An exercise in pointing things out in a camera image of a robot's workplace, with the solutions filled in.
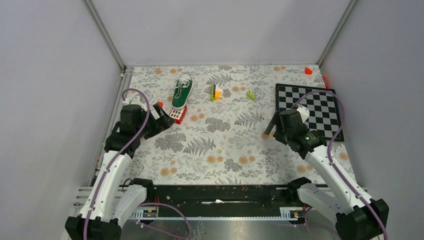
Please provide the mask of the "green white sneaker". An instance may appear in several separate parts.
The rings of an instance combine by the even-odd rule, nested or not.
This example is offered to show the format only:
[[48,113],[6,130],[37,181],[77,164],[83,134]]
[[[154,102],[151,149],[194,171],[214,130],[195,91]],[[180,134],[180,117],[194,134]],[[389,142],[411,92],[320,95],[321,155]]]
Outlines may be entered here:
[[182,74],[176,81],[175,90],[172,99],[172,108],[182,110],[189,99],[192,92],[193,80],[189,74]]

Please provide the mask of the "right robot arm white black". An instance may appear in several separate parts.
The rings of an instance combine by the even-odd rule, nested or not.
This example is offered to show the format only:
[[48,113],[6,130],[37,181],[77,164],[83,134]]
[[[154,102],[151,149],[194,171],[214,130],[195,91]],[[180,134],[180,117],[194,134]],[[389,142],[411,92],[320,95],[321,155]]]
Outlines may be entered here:
[[294,188],[287,191],[287,201],[293,206],[304,203],[318,211],[334,224],[342,240],[371,240],[380,235],[388,239],[388,204],[373,199],[347,174],[320,133],[309,130],[305,124],[309,112],[302,110],[276,111],[264,134],[276,129],[273,137],[311,165],[333,195],[303,178],[291,182]]

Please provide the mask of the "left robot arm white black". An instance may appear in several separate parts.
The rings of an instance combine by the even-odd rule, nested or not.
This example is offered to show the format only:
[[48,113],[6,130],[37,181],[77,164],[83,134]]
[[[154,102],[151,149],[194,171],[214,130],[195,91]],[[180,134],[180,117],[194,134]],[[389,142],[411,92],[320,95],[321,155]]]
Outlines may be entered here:
[[70,216],[65,230],[72,240],[119,240],[122,228],[139,204],[155,200],[152,180],[135,179],[115,203],[122,177],[142,139],[152,138],[174,124],[158,103],[150,112],[140,104],[124,105],[120,119],[105,141],[104,155],[92,191],[77,216]]

